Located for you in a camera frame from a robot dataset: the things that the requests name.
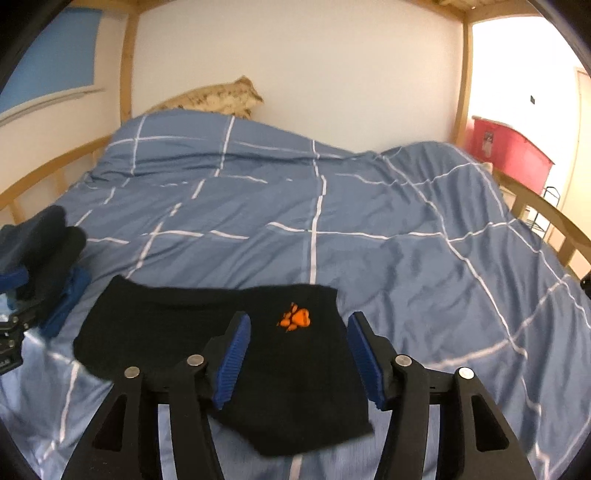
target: white wall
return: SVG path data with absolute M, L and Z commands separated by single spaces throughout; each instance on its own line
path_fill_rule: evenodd
M 126 17 L 104 13 L 95 53 L 95 85 L 104 91 L 67 100 L 0 127 L 0 192 L 68 150 L 119 127 L 119 68 Z
M 578 58 L 541 17 L 483 22 L 473 32 L 469 115 L 522 132 L 555 163 L 547 185 L 562 191 L 579 129 Z
M 247 75 L 254 120 L 351 150 L 450 139 L 462 26 L 403 0 L 176 0 L 142 14 L 133 114 Z

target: metal screw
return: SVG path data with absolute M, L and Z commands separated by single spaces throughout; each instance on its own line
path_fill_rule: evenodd
M 203 358 L 203 355 L 191 355 L 189 358 L 187 358 L 187 363 L 191 365 L 191 367 L 197 367 L 204 361 L 205 359 Z
M 462 367 L 458 370 L 458 373 L 460 374 L 460 377 L 465 378 L 466 380 L 474 378 L 474 372 L 468 367 Z
M 138 367 L 128 367 L 124 372 L 125 378 L 135 378 L 139 375 Z
M 413 359 L 411 359 L 408 355 L 398 355 L 394 361 L 401 367 L 409 367 L 410 364 L 412 364 Z

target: folded clothes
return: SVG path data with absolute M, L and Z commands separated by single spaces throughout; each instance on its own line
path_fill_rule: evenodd
M 0 229 L 0 277 L 21 267 L 30 273 L 50 257 L 66 236 L 66 211 L 50 205 L 19 225 Z M 26 296 L 26 288 L 21 295 Z
M 51 255 L 29 272 L 27 294 L 22 294 L 20 288 L 8 293 L 11 308 L 22 310 L 34 304 L 35 321 L 45 323 L 62 301 L 72 267 L 85 245 L 86 234 L 83 230 L 76 226 L 67 227 L 62 241 L 52 250 Z
M 166 391 L 170 368 L 245 311 L 251 342 L 232 398 L 211 415 L 263 455 L 295 455 L 372 432 L 336 295 L 311 285 L 149 288 L 115 277 L 82 325 L 74 355 L 109 380 L 138 367 L 153 390 Z

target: blue wall panel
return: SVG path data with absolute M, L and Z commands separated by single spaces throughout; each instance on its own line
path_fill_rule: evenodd
M 94 84 L 102 12 L 67 8 L 35 39 L 5 89 L 0 113 L 50 93 Z

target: wooden bed rail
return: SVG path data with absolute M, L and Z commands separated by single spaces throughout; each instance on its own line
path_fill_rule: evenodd
M 88 142 L 81 147 L 70 150 L 59 157 L 44 163 L 39 168 L 28 173 L 16 183 L 8 187 L 4 192 L 0 193 L 0 210 L 4 210 L 8 207 L 14 223 L 24 222 L 26 217 L 18 201 L 18 198 L 23 193 L 47 177 L 53 176 L 56 194 L 57 196 L 62 195 L 68 189 L 66 177 L 62 168 L 89 154 L 93 155 L 93 162 L 96 164 L 99 154 L 109 143 L 110 138 L 110 135 L 97 138 L 92 142 Z
M 511 213 L 522 218 L 527 206 L 531 206 L 545 217 L 560 233 L 564 235 L 562 246 L 557 252 L 560 264 L 567 267 L 576 251 L 579 251 L 591 264 L 591 240 L 573 222 L 566 218 L 553 205 L 549 204 L 536 192 L 498 170 L 493 177 L 499 185 L 504 186 L 515 195 Z

